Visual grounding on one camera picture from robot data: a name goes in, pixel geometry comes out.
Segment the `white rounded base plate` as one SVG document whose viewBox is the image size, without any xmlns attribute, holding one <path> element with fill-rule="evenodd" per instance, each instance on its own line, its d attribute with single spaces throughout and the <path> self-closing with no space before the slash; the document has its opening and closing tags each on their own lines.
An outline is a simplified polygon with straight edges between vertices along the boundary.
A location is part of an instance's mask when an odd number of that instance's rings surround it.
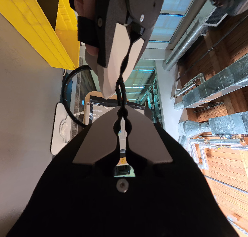
<svg viewBox="0 0 248 237">
<path fill-rule="evenodd" d="M 54 126 L 51 139 L 51 154 L 57 155 L 71 140 L 72 119 L 62 103 L 55 110 Z"/>
</svg>

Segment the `silver insulated pipes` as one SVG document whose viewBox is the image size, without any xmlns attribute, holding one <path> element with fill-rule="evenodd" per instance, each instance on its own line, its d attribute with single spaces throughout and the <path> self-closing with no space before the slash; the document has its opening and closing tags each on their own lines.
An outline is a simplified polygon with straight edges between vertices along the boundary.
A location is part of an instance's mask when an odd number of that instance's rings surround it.
<svg viewBox="0 0 248 237">
<path fill-rule="evenodd" d="M 199 161 L 199 157 L 197 154 L 197 150 L 195 145 L 199 146 L 200 154 L 201 154 L 201 162 Z M 238 151 L 248 151 L 248 145 L 246 145 L 246 142 L 243 142 L 242 139 L 204 139 L 204 138 L 198 138 L 198 139 L 190 139 L 189 140 L 189 146 L 190 146 L 190 156 L 193 158 L 194 162 L 197 164 L 197 166 L 200 169 L 208 170 L 208 162 L 207 162 L 207 156 L 205 149 L 220 149 L 220 148 L 228 148 L 232 150 L 238 150 Z"/>
</svg>

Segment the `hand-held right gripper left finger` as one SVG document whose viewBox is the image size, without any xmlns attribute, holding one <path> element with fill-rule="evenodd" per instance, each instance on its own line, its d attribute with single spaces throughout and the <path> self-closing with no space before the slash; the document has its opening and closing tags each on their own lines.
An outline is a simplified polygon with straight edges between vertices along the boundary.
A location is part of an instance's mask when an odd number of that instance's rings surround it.
<svg viewBox="0 0 248 237">
<path fill-rule="evenodd" d="M 121 106 L 117 106 L 92 123 L 73 164 L 94 165 L 116 149 L 117 135 L 114 132 L 114 124 L 119 118 L 120 109 Z"/>
</svg>

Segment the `yellow plastic bin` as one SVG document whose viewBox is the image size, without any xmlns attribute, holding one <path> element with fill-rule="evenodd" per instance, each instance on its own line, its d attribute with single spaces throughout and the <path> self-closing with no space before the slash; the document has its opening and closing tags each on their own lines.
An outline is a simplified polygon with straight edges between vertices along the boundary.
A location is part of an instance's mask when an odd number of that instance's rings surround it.
<svg viewBox="0 0 248 237">
<path fill-rule="evenodd" d="M 79 66 L 77 19 L 69 0 L 1 0 L 0 10 L 51 67 Z"/>
</svg>

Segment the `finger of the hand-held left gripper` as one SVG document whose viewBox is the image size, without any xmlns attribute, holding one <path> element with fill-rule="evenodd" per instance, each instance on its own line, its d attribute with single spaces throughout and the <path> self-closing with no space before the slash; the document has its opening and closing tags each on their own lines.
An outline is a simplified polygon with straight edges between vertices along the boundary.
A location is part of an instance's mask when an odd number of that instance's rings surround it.
<svg viewBox="0 0 248 237">
<path fill-rule="evenodd" d="M 116 23 L 109 64 L 107 67 L 109 80 L 118 79 L 122 62 L 127 55 L 129 45 L 130 38 L 126 27 Z"/>
<path fill-rule="evenodd" d="M 122 78 L 124 82 L 126 82 L 130 74 L 132 73 L 132 70 L 136 65 L 143 44 L 144 44 L 144 40 L 142 38 L 139 38 L 138 40 L 134 41 L 133 44 L 131 44 L 131 49 L 128 53 L 128 62 L 122 74 Z"/>
</svg>

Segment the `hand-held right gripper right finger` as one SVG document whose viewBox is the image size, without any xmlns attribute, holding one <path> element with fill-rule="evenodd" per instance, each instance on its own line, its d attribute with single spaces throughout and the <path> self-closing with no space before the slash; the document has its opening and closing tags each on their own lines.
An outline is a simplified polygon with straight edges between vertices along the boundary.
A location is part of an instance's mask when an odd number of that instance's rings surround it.
<svg viewBox="0 0 248 237">
<path fill-rule="evenodd" d="M 125 106 L 126 159 L 134 164 L 136 158 L 152 164 L 169 164 L 173 159 L 152 121 L 138 110 Z"/>
</svg>

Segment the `silver round ventilation duct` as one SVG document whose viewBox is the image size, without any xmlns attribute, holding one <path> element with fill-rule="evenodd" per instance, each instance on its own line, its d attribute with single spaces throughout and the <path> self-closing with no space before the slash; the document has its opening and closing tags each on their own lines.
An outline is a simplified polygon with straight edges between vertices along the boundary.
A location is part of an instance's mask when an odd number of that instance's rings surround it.
<svg viewBox="0 0 248 237">
<path fill-rule="evenodd" d="M 207 0 L 169 57 L 164 60 L 163 69 L 170 71 L 207 27 L 217 27 L 227 15 L 221 8 L 212 5 L 210 0 Z"/>
</svg>

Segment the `rectangular metal air duct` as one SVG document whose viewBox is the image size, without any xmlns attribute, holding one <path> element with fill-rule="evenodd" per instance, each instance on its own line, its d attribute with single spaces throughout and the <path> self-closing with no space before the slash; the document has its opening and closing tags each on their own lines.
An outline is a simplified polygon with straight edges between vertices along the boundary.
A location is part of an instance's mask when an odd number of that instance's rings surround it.
<svg viewBox="0 0 248 237">
<path fill-rule="evenodd" d="M 183 121 L 178 123 L 179 135 L 195 138 L 202 133 L 212 135 L 247 135 L 248 112 L 239 112 L 231 115 L 208 119 L 205 123 Z"/>
<path fill-rule="evenodd" d="M 248 54 L 244 55 L 203 84 L 190 90 L 175 110 L 196 108 L 248 85 Z"/>
</svg>

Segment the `instruction board with plastic cover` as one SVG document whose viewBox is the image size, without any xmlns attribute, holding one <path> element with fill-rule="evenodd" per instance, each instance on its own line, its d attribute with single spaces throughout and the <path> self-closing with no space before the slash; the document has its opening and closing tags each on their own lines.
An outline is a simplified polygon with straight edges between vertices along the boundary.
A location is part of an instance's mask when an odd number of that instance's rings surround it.
<svg viewBox="0 0 248 237">
<path fill-rule="evenodd" d="M 111 109 L 117 107 L 116 96 L 112 96 L 110 99 L 103 101 L 104 98 L 100 96 L 99 92 L 90 92 L 86 96 L 87 106 L 85 107 L 85 123 L 90 121 L 93 123 L 98 117 L 110 111 Z M 125 130 L 125 120 L 122 117 L 121 120 L 118 118 L 114 124 L 114 132 L 117 135 L 117 153 L 119 154 L 119 159 L 121 155 L 126 152 L 126 137 L 127 132 Z"/>
</svg>

